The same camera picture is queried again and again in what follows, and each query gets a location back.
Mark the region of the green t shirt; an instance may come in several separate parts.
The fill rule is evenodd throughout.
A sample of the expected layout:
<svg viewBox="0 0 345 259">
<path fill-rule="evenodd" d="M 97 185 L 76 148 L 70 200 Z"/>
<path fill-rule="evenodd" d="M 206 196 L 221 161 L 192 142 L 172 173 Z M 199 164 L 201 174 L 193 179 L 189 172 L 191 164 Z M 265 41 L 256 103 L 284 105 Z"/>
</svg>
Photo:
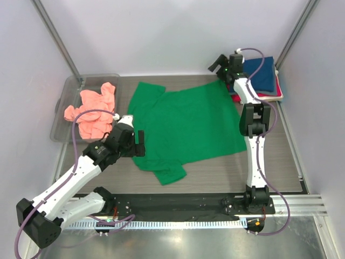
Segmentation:
<svg viewBox="0 0 345 259">
<path fill-rule="evenodd" d="M 134 164 L 162 185 L 183 179 L 187 163 L 246 150 L 240 116 L 220 80 L 180 91 L 140 82 L 128 113 L 135 132 L 144 132 L 146 154 Z"/>
</svg>

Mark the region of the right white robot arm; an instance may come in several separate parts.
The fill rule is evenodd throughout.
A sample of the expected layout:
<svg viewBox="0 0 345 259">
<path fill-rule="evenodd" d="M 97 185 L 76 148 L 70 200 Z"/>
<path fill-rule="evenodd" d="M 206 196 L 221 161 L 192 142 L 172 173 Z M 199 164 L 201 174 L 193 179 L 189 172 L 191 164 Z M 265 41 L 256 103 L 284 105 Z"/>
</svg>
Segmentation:
<svg viewBox="0 0 345 259">
<path fill-rule="evenodd" d="M 248 177 L 246 191 L 241 200 L 233 203 L 248 214 L 258 214 L 268 206 L 270 194 L 265 180 L 264 144 L 265 134 L 269 130 L 271 108 L 264 104 L 252 87 L 249 76 L 243 70 L 244 57 L 231 54 L 220 55 L 209 66 L 228 89 L 233 89 L 243 103 L 239 121 L 239 131 L 245 138 L 248 159 Z"/>
</svg>

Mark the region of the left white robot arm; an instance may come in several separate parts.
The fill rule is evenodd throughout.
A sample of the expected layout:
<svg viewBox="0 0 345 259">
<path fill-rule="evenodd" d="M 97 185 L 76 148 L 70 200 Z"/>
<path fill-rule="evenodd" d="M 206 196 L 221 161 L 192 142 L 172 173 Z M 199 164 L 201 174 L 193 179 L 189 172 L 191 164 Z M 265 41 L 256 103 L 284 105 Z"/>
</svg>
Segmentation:
<svg viewBox="0 0 345 259">
<path fill-rule="evenodd" d="M 16 205 L 21 231 L 40 248 L 50 246 L 75 221 L 92 214 L 108 214 L 116 206 L 115 196 L 97 187 L 82 199 L 69 200 L 93 178 L 121 157 L 144 156 L 144 132 L 134 133 L 133 117 L 119 120 L 105 140 L 90 143 L 76 163 L 51 187 L 33 200 Z"/>
</svg>

